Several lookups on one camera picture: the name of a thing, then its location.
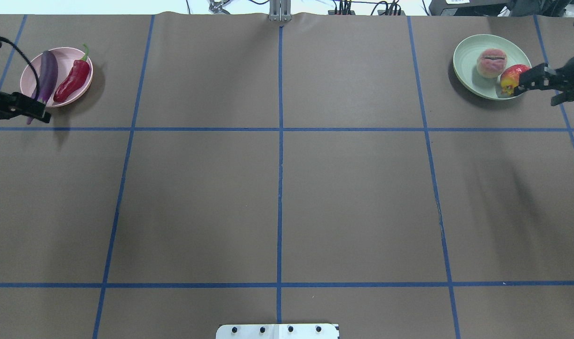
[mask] brown table surface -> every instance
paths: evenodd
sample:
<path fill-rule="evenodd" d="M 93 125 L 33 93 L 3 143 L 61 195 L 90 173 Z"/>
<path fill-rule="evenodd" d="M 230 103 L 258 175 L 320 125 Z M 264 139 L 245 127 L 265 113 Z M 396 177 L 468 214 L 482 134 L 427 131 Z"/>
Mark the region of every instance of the brown table surface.
<path fill-rule="evenodd" d="M 562 66 L 573 19 L 267 18 L 0 16 L 94 63 L 51 124 L 0 121 L 0 338 L 574 339 L 574 103 L 451 67 L 480 33 Z"/>

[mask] green plate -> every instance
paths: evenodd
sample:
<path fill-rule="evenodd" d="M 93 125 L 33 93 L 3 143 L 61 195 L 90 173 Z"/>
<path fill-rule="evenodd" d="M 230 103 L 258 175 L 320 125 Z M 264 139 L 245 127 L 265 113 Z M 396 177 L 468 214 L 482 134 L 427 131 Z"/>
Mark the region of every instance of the green plate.
<path fill-rule="evenodd" d="M 507 54 L 507 68 L 517 64 L 532 67 L 526 54 L 511 41 L 491 34 L 477 34 L 461 41 L 454 50 L 452 62 L 456 77 L 468 90 L 482 98 L 491 100 L 515 98 L 500 93 L 500 76 L 496 79 L 486 79 L 477 72 L 477 58 L 487 48 L 502 49 Z"/>

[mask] white bracket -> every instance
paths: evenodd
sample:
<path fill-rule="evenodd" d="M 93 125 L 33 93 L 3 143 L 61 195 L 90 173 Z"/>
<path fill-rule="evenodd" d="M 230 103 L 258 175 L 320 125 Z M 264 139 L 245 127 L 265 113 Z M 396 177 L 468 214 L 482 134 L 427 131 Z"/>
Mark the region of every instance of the white bracket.
<path fill-rule="evenodd" d="M 338 324 L 222 325 L 216 339 L 339 339 Z"/>
<path fill-rule="evenodd" d="M 270 0 L 270 21 L 291 21 L 291 0 Z"/>

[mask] plate rim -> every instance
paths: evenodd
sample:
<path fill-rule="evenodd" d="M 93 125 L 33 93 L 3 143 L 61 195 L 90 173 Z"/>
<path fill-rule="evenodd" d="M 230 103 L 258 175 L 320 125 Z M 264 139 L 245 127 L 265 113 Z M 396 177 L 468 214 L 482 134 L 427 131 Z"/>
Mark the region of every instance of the plate rim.
<path fill-rule="evenodd" d="M 508 41 L 508 43 L 511 43 L 511 45 L 517 47 L 517 49 L 519 49 L 519 51 L 521 52 L 521 54 L 523 54 L 523 56 L 526 58 L 528 66 L 532 67 L 532 63 L 530 62 L 530 58 L 527 57 L 526 53 L 523 51 L 523 49 L 521 49 L 519 46 L 517 46 L 515 43 L 513 43 L 512 41 L 510 41 L 507 38 L 504 38 L 502 36 L 497 36 L 494 34 L 487 34 L 487 33 L 482 33 L 482 34 L 474 34 L 472 36 L 468 36 L 465 39 L 463 39 L 461 42 L 459 42 L 458 45 L 456 45 L 456 48 L 454 49 L 454 53 L 452 55 L 452 67 L 454 69 L 454 74 L 456 75 L 457 79 L 459 79 L 459 82 L 461 82 L 461 84 L 463 84 L 463 86 L 465 86 L 465 88 L 467 88 L 467 90 L 469 90 L 471 93 L 477 95 L 480 98 L 484 98 L 484 99 L 489 99 L 489 100 L 493 100 L 493 101 L 505 101 L 505 100 L 511 100 L 511 99 L 515 99 L 521 95 L 517 95 L 515 97 L 509 97 L 509 98 L 493 98 L 493 97 L 488 97 L 486 95 L 481 94 L 480 92 L 477 92 L 476 90 L 474 90 L 474 88 L 472 88 L 472 86 L 468 85 L 465 80 L 462 79 L 462 76 L 459 74 L 459 71 L 457 70 L 456 67 L 456 62 L 455 62 L 455 57 L 456 57 L 456 53 L 457 51 L 460 52 L 459 47 L 461 47 L 461 45 L 468 39 L 471 39 L 472 37 L 477 37 L 477 36 L 492 36 L 492 37 L 496 37 L 497 39 L 502 39 L 504 41 Z"/>
<path fill-rule="evenodd" d="M 58 49 L 73 49 L 74 51 L 80 51 L 80 52 L 82 52 L 82 54 L 84 54 L 84 51 L 82 51 L 79 48 L 75 48 L 75 47 L 55 47 L 55 48 L 48 49 L 48 51 L 52 52 L 52 51 L 55 51 Z M 42 57 L 42 53 L 38 54 L 37 56 L 34 56 L 34 58 L 32 60 L 30 60 L 30 63 L 33 63 L 37 58 Z M 93 82 L 93 76 L 94 76 L 93 61 L 91 60 L 90 56 L 87 56 L 87 63 L 88 63 L 88 66 L 90 66 L 90 71 L 88 73 L 87 82 L 83 85 L 83 86 L 85 86 L 85 91 L 82 92 L 82 94 L 76 96 L 75 98 L 64 101 L 63 103 L 55 103 L 54 101 L 52 101 L 52 103 L 47 103 L 45 106 L 46 108 L 57 108 L 57 107 L 69 105 L 70 103 L 73 103 L 74 101 L 78 100 L 82 95 L 85 94 L 86 89 L 88 89 L 91 86 L 91 83 Z M 25 68 L 22 72 L 22 76 L 20 77 L 20 92 L 26 96 L 29 96 L 29 94 L 25 93 L 25 90 L 22 86 L 22 79 L 28 71 L 31 71 L 30 66 L 25 65 Z"/>

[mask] grid line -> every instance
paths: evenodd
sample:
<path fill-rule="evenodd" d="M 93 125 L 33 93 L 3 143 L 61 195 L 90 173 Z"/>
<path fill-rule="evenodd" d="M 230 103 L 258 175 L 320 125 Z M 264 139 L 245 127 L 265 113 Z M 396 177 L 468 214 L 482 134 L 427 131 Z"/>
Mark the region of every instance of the grid line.
<path fill-rule="evenodd" d="M 412 63 L 415 67 L 416 89 L 421 107 L 421 118 L 423 119 L 423 129 L 425 132 L 425 146 L 427 147 L 427 157 L 429 159 L 429 170 L 431 172 L 431 182 L 433 184 L 433 195 L 438 208 L 439 227 L 442 232 L 442 252 L 444 254 L 444 266 L 446 266 L 446 279 L 448 279 L 448 292 L 450 294 L 450 307 L 452 309 L 452 319 L 454 324 L 454 334 L 456 339 L 461 339 L 461 330 L 459 328 L 459 317 L 456 311 L 456 299 L 454 296 L 454 287 L 452 286 L 452 273 L 450 271 L 450 259 L 448 257 L 448 245 L 446 243 L 446 231 L 444 230 L 444 219 L 442 217 L 442 207 L 439 201 L 438 181 L 436 180 L 435 166 L 433 165 L 433 153 L 431 152 L 431 140 L 429 139 L 429 129 L 427 127 L 427 115 L 425 114 L 425 103 L 423 100 L 423 90 L 421 88 L 421 77 L 419 76 L 419 66 L 416 60 L 415 39 L 412 32 L 412 22 L 407 16 L 408 33 L 410 36 L 410 50 L 412 52 Z"/>
<path fill-rule="evenodd" d="M 423 132 L 424 127 L 0 127 L 0 131 Z M 574 132 L 565 127 L 427 127 L 430 132 Z"/>
<path fill-rule="evenodd" d="M 547 50 L 546 50 L 546 47 L 544 45 L 544 41 L 542 40 L 542 32 L 540 30 L 540 24 L 538 23 L 538 17 L 535 14 L 534 14 L 534 25 L 536 26 L 536 33 L 538 36 L 538 41 L 540 43 L 540 48 L 542 50 L 542 55 L 544 56 L 544 61 L 548 64 L 549 63 L 549 56 L 547 56 Z M 574 134 L 573 134 L 573 130 L 571 129 L 571 125 L 569 124 L 569 119 L 567 118 L 567 112 L 565 112 L 565 107 L 564 107 L 563 103 L 558 105 L 558 107 L 561 109 L 561 114 L 563 115 L 563 120 L 565 121 L 565 125 L 567 126 L 567 132 L 569 133 L 569 139 L 571 139 L 571 145 L 574 148 Z"/>
<path fill-rule="evenodd" d="M 98 327 L 102 317 L 102 309 L 104 306 L 105 291 L 109 288 L 276 288 L 277 292 L 277 321 L 281 323 L 281 289 L 282 288 L 435 288 L 435 287 L 448 287 L 451 300 L 451 308 L 453 313 L 453 322 L 455 334 L 457 339 L 461 338 L 459 323 L 457 318 L 454 287 L 518 287 L 518 286 L 574 286 L 574 281 L 460 281 L 455 282 L 452 280 L 450 262 L 448 259 L 448 249 L 446 244 L 446 233 L 444 231 L 444 222 L 440 208 L 438 185 L 435 174 L 435 166 L 433 164 L 433 155 L 431 152 L 431 142 L 429 132 L 560 132 L 569 133 L 571 142 L 574 148 L 574 129 L 571 128 L 567 118 L 564 105 L 559 105 L 563 118 L 565 120 L 566 128 L 441 128 L 441 127 L 428 127 L 427 117 L 425 114 L 423 92 L 421 89 L 420 73 L 416 58 L 416 50 L 414 45 L 414 34 L 412 22 L 410 17 L 407 17 L 411 52 L 414 62 L 416 85 L 418 90 L 418 98 L 421 107 L 421 115 L 423 119 L 423 127 L 312 127 L 312 128 L 285 128 L 283 125 L 283 78 L 282 78 L 282 54 L 283 54 L 283 26 L 279 27 L 279 49 L 278 49 L 278 72 L 279 72 L 279 128 L 276 127 L 136 127 L 136 119 L 139 109 L 139 101 L 141 91 L 143 88 L 143 80 L 145 76 L 145 68 L 147 64 L 147 56 L 149 53 L 151 35 L 153 31 L 155 15 L 151 16 L 149 35 L 147 37 L 147 45 L 145 47 L 145 54 L 143 59 L 143 66 L 141 69 L 141 78 L 139 80 L 138 92 L 135 100 L 135 108 L 130 127 L 0 127 L 0 131 L 130 131 L 128 138 L 128 145 L 126 156 L 124 159 L 123 174 L 120 182 L 120 190 L 113 219 L 113 226 L 109 241 L 108 255 L 106 257 L 106 264 L 104 269 L 104 278 L 101 283 L 40 283 L 40 282 L 0 282 L 0 288 L 99 288 L 100 298 L 97 307 L 97 316 L 93 330 L 93 339 L 98 336 Z M 27 15 L 22 19 L 22 25 L 16 36 L 16 44 L 20 39 L 22 30 L 24 28 Z M 543 44 L 542 35 L 539 28 L 537 17 L 534 15 L 534 24 L 538 34 L 539 42 L 541 45 L 542 53 L 546 62 L 548 62 L 545 46 Z M 7 75 L 10 62 L 14 55 L 12 50 L 3 75 L 0 80 L 0 88 Z M 279 133 L 279 175 L 278 175 L 278 243 L 277 243 L 277 281 L 276 282 L 249 282 L 249 283 L 108 283 L 109 267 L 111 265 L 111 257 L 113 251 L 113 243 L 115 241 L 115 234 L 117 230 L 117 223 L 119 219 L 121 198 L 123 196 L 124 183 L 126 181 L 126 171 L 128 169 L 128 160 L 130 158 L 130 151 L 132 148 L 132 141 L 134 139 L 135 131 L 270 131 Z M 283 192 L 283 135 L 285 132 L 292 131 L 411 131 L 411 132 L 424 132 L 425 143 L 427 146 L 427 156 L 431 171 L 431 179 L 433 184 L 433 191 L 436 200 L 436 206 L 439 214 L 440 230 L 442 232 L 442 250 L 444 255 L 444 262 L 446 266 L 445 282 L 283 282 L 281 277 L 282 271 L 282 192 Z"/>
<path fill-rule="evenodd" d="M 277 323 L 283 321 L 282 291 L 283 281 L 283 26 L 279 27 L 279 189 L 277 218 Z"/>
<path fill-rule="evenodd" d="M 428 282 L 121 282 L 107 283 L 106 288 L 422 288 L 422 287 L 518 287 L 574 286 L 574 280 L 561 281 L 428 281 Z M 102 283 L 80 282 L 0 282 L 0 288 L 102 288 Z"/>
<path fill-rule="evenodd" d="M 143 81 L 145 79 L 145 69 L 147 69 L 147 56 L 149 55 L 149 46 L 151 44 L 151 33 L 153 32 L 153 24 L 155 22 L 155 15 L 151 15 L 149 23 L 149 34 L 147 36 L 147 45 L 145 45 L 145 54 L 143 56 L 143 66 L 141 67 L 141 77 L 139 79 L 138 90 L 136 92 L 135 109 L 132 114 L 132 125 L 130 127 L 130 136 L 128 137 L 128 145 L 126 146 L 126 157 L 124 157 L 124 168 L 122 169 L 122 178 L 120 180 L 120 191 L 118 193 L 118 201 L 115 205 L 115 215 L 113 216 L 113 225 L 111 228 L 111 236 L 109 237 L 109 248 L 107 251 L 107 258 L 105 260 L 105 269 L 103 276 L 103 283 L 101 285 L 101 293 L 99 296 L 97 306 L 97 316 L 93 328 L 93 339 L 98 337 L 98 328 L 101 323 L 101 315 L 103 312 L 106 285 L 109 277 L 109 266 L 111 265 L 111 256 L 113 254 L 113 243 L 115 241 L 115 234 L 118 228 L 118 219 L 120 217 L 120 205 L 122 203 L 122 196 L 124 194 L 124 184 L 126 183 L 126 171 L 128 169 L 128 160 L 130 159 L 130 152 L 132 150 L 132 141 L 134 139 L 136 117 L 138 115 L 139 101 L 141 99 L 141 91 L 143 90 Z"/>

